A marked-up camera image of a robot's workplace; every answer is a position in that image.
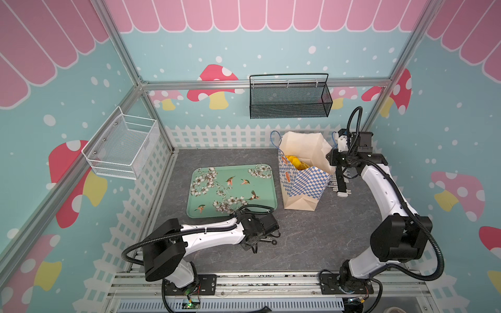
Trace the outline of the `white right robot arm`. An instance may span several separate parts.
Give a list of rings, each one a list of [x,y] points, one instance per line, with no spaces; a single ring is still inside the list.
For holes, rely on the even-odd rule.
[[[387,160],[374,153],[373,133],[360,129],[363,108],[355,108],[348,118],[347,126],[333,138],[336,146],[326,155],[335,168],[338,190],[345,191],[349,170],[356,171],[377,202],[382,221],[371,234],[369,248],[359,256],[346,260],[340,267],[337,285],[343,293],[354,293],[365,288],[375,276],[395,269],[420,281],[441,278],[445,270],[444,255],[433,237],[430,218],[419,215],[404,198],[394,181]],[[403,267],[403,264],[420,259],[427,245],[437,258],[435,270],[420,275]]]

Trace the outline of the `yellow fake croissant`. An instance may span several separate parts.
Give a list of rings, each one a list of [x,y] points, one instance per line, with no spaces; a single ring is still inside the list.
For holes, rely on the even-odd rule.
[[[301,161],[296,156],[288,155],[288,156],[286,156],[286,158],[293,165],[293,167],[299,171],[306,170],[306,169],[310,168],[310,166],[307,163]]]

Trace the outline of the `checkered paper croissant bag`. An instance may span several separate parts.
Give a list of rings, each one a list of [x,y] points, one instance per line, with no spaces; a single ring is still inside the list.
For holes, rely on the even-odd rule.
[[[288,210],[315,211],[322,194],[335,173],[326,155],[332,146],[321,133],[270,133],[270,142],[278,150],[279,179],[283,206]],[[293,155],[310,168],[299,171],[287,160]]]

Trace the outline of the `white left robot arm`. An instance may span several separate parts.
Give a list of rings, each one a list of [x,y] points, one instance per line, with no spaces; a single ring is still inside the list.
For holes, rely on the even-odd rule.
[[[199,225],[170,219],[143,241],[125,248],[121,258],[142,266],[148,282],[161,280],[186,290],[200,284],[196,267],[186,256],[223,245],[239,245],[256,254],[260,242],[275,245],[280,235],[279,223],[270,212],[244,209],[228,220]]]

